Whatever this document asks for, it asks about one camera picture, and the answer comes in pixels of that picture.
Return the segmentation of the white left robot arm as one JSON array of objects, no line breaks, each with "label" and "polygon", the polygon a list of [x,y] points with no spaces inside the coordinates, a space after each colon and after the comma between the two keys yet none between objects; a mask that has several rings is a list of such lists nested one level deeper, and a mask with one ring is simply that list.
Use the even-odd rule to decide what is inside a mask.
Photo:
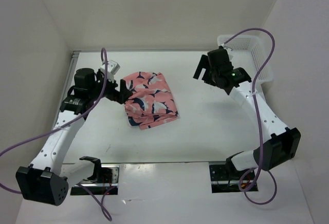
[{"label": "white left robot arm", "polygon": [[83,156],[66,173],[61,171],[73,139],[83,126],[93,105],[105,97],[123,104],[132,92],[125,80],[117,83],[114,75],[119,67],[110,63],[109,70],[78,69],[74,85],[62,101],[56,125],[43,148],[27,167],[19,167],[15,177],[26,200],[59,206],[68,190],[83,180],[101,180],[103,170],[98,158]]}]

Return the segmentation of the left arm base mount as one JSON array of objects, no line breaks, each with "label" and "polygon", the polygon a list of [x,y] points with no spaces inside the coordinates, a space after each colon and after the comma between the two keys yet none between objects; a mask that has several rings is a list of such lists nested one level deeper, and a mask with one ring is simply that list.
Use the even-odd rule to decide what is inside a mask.
[{"label": "left arm base mount", "polygon": [[101,195],[117,195],[119,185],[120,165],[118,164],[102,164],[102,169],[98,179],[84,179],[80,182],[81,186],[74,185],[71,188],[72,196],[88,195],[84,189],[88,189],[96,196]]}]

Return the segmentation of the pink shark print shorts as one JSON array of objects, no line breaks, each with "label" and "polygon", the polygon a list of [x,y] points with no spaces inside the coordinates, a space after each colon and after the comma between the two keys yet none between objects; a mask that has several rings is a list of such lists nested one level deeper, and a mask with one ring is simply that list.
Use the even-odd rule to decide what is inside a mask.
[{"label": "pink shark print shorts", "polygon": [[178,119],[173,94],[162,73],[138,71],[123,79],[132,92],[124,104],[130,126],[143,130]]}]

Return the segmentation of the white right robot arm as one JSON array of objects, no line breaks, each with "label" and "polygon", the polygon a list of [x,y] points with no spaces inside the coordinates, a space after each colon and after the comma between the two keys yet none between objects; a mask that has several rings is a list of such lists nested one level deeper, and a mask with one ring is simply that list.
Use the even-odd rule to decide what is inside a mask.
[{"label": "white right robot arm", "polygon": [[289,128],[274,114],[252,87],[246,70],[233,67],[224,47],[203,54],[193,77],[224,90],[246,112],[257,131],[262,132],[262,146],[226,159],[225,172],[230,179],[238,179],[244,171],[257,168],[260,161],[261,169],[270,171],[295,156],[301,139],[299,130]]}]

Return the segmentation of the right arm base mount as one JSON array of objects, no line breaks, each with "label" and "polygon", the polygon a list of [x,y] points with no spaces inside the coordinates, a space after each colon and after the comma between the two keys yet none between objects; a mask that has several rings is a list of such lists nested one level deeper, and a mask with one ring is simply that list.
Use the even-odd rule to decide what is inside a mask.
[{"label": "right arm base mount", "polygon": [[225,162],[210,162],[209,173],[212,193],[236,193],[240,192],[239,179],[246,172],[228,172]]}]

